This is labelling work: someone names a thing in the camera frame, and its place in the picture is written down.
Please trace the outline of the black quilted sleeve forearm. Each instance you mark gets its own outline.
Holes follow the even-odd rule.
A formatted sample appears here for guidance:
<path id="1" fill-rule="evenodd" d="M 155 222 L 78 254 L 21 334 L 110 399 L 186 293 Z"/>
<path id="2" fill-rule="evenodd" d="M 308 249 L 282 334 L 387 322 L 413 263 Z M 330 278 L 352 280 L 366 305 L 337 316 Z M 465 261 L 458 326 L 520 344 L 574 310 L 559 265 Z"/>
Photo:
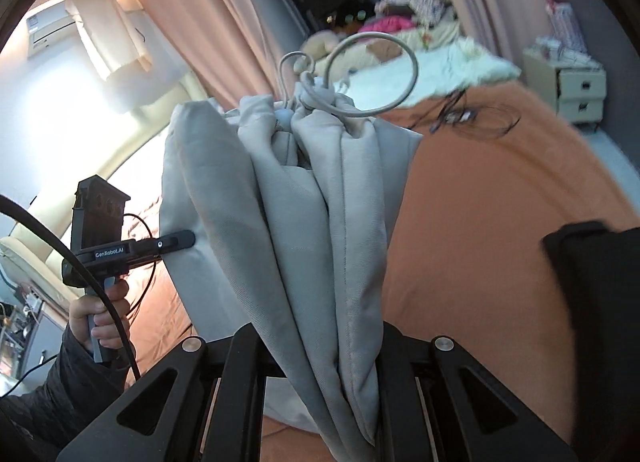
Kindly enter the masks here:
<path id="1" fill-rule="evenodd" d="M 1 399 L 1 459 L 54 461 L 125 390 L 129 362 L 93 361 L 65 330 L 46 382 L 30 393 Z"/>

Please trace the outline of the person's left hand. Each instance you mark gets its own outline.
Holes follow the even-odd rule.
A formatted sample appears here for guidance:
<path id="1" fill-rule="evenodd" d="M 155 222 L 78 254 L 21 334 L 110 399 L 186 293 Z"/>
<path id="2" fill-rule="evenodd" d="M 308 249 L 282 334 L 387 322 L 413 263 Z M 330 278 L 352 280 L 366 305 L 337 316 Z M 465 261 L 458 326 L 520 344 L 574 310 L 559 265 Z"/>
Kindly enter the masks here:
<path id="1" fill-rule="evenodd" d="M 105 294 L 122 320 L 126 335 L 129 333 L 130 304 L 127 300 L 129 286 L 126 280 L 118 279 L 114 286 L 105 290 Z M 95 338 L 102 347 L 109 349 L 122 348 L 122 339 L 116 328 L 114 319 L 108 313 L 99 297 L 84 295 L 70 304 L 68 327 L 73 337 L 87 351 L 93 351 L 92 340 Z"/>

